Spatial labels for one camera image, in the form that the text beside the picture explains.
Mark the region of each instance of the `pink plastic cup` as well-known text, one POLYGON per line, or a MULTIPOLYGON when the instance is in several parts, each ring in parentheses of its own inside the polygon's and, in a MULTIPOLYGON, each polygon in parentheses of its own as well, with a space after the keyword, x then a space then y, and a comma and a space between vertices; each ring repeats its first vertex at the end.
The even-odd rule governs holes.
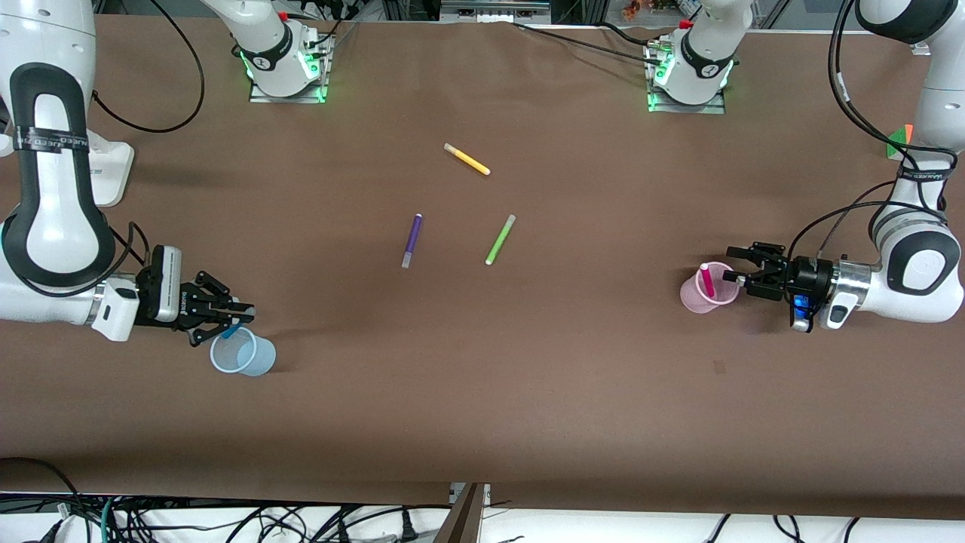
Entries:
POLYGON ((733 268, 723 262, 708 262, 707 268, 710 270, 710 279, 714 285, 714 298, 707 295, 700 269, 680 285, 680 301, 694 313, 709 313, 721 305, 737 300, 737 295, 740 293, 740 286, 737 283, 724 280, 724 272, 733 268))

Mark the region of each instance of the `blue plastic cup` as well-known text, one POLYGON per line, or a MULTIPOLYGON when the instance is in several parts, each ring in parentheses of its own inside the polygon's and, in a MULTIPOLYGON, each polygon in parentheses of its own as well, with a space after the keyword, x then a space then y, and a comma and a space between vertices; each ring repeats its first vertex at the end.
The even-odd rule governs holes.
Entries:
POLYGON ((225 339, 219 335, 211 341, 211 363, 218 371, 258 377, 268 373, 275 363, 275 346, 247 328, 240 328, 225 339))

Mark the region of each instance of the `marker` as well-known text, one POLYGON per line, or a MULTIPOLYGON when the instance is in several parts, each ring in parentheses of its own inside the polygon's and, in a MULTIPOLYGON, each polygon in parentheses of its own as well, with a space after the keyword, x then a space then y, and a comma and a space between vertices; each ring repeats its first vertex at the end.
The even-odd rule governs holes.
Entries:
POLYGON ((416 250, 416 240, 419 239, 419 230, 422 228, 422 214, 412 217, 412 228, 409 229, 409 241, 405 244, 405 254, 402 256, 402 268, 409 269, 412 261, 412 251, 416 250))
POLYGON ((478 171, 479 173, 483 175, 489 175, 489 168, 480 164, 475 158, 472 158, 469 155, 466 155, 465 153, 461 152, 459 149, 453 147, 452 145, 449 145, 448 143, 445 145, 444 149, 446 151, 449 151, 453 155, 455 155, 455 157, 458 158, 459 160, 462 160, 463 162, 475 168, 476 171, 478 171))
POLYGON ((714 299, 714 281, 710 278, 710 267, 707 264, 701 264, 701 277, 703 277, 703 289, 707 291, 707 297, 711 300, 714 299))
POLYGON ((496 243, 489 249, 489 256, 485 257, 485 264, 487 266, 492 266, 492 263, 496 262, 496 255, 499 254, 499 249, 503 247, 503 242, 506 240, 506 236, 510 234, 510 228, 512 228, 512 224, 515 221, 516 215, 514 214, 511 214, 510 218, 506 219, 506 224, 503 225, 503 231, 499 233, 499 237, 496 238, 496 243))

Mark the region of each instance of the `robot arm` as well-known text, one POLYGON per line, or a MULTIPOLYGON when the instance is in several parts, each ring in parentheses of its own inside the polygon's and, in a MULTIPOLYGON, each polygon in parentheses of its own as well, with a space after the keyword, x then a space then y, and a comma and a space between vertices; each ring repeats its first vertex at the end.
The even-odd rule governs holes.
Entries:
POLYGON ((201 3, 228 26, 249 76, 266 94, 289 97, 319 78, 318 30, 294 19, 283 21, 270 0, 201 0, 201 3))
MULTIPOLYGON (((871 32, 902 41, 925 41, 931 66, 915 118, 915 146, 965 150, 965 4, 957 0, 858 0, 858 19, 871 32)), ((751 260, 755 273, 730 273, 748 294, 780 300, 790 296, 791 326, 811 331, 813 317, 827 329, 840 328, 855 311, 919 323, 950 319, 962 304, 958 276, 961 245, 946 221, 906 206, 943 209, 942 192, 952 156, 909 150, 898 169, 887 205, 868 233, 880 258, 875 264, 797 257, 784 248, 755 243, 731 247, 729 256, 751 260)))
POLYGON ((669 42, 665 67, 654 78, 670 97, 698 105, 714 98, 733 68, 733 53, 754 21, 754 0, 703 0, 689 29, 677 29, 669 42))
POLYGON ((0 0, 0 30, 0 98, 20 164, 20 204, 0 228, 0 319, 90 325, 114 341, 135 324, 163 326, 187 331, 192 345, 251 322, 254 307, 203 271, 180 284, 174 247, 157 247, 136 276, 116 271, 89 162, 91 2, 0 0))

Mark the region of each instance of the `purple marker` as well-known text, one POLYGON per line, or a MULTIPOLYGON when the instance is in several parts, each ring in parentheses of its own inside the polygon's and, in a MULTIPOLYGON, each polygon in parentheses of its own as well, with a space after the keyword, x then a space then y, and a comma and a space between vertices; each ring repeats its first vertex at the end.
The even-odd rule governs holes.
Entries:
POLYGON ((412 217, 412 228, 409 230, 409 241, 405 244, 405 256, 402 257, 402 267, 409 269, 409 262, 412 261, 412 251, 416 250, 416 240, 419 239, 419 230, 422 228, 422 214, 412 217))

